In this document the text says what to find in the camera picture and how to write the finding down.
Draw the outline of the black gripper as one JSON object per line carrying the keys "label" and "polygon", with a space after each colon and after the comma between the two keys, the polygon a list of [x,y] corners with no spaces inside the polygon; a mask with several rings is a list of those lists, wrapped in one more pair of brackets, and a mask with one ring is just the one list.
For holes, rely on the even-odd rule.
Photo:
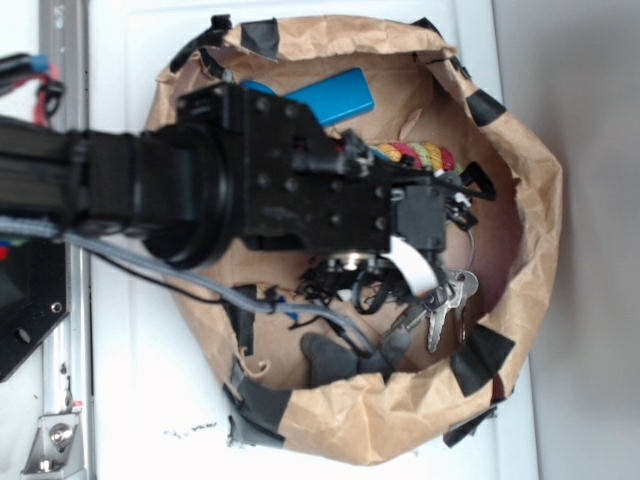
{"label": "black gripper", "polygon": [[229,83],[182,96],[177,127],[205,161],[203,223],[224,251],[383,254],[394,238],[446,246],[443,190],[377,158],[352,132],[328,137],[304,104]]}

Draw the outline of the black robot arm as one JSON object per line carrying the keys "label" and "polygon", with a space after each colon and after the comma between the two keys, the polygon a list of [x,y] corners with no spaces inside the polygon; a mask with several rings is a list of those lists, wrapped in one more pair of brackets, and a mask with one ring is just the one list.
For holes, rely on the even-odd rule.
{"label": "black robot arm", "polygon": [[234,240],[259,251],[390,253],[446,247],[445,200],[424,171],[328,137],[304,104],[220,83],[182,96],[139,135],[1,121],[1,212],[56,236],[124,234],[178,269]]}

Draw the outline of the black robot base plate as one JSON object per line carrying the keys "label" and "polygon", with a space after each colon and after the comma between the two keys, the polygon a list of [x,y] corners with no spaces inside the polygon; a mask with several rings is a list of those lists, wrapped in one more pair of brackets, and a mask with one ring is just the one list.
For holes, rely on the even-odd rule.
{"label": "black robot base plate", "polygon": [[1,248],[1,380],[11,376],[68,311],[66,247],[33,240]]}

